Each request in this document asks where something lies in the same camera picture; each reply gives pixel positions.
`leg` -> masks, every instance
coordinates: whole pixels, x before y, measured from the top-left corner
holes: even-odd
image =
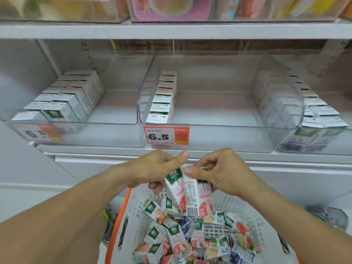
[[[58,255],[52,264],[97,264],[99,246],[107,227],[107,220],[100,213],[95,221],[86,228],[77,240]]]

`left arm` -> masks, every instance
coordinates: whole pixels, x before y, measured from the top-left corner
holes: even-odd
[[[153,188],[188,159],[161,150],[115,165],[0,224],[0,263],[50,263],[126,187]]]

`right arm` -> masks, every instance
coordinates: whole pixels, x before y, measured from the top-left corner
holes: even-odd
[[[352,236],[329,226],[262,181],[232,150],[206,155],[184,173],[252,205],[306,264],[350,263]]]

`upper shelf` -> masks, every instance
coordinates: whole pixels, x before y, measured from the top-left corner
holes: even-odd
[[[352,23],[0,22],[0,39],[352,39]]]

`forearm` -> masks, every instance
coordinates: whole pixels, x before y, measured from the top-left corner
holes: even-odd
[[[264,182],[246,198],[306,264],[347,263],[352,237],[328,226]]]
[[[50,263],[128,186],[130,175],[124,164],[115,166],[1,223],[0,263]]]

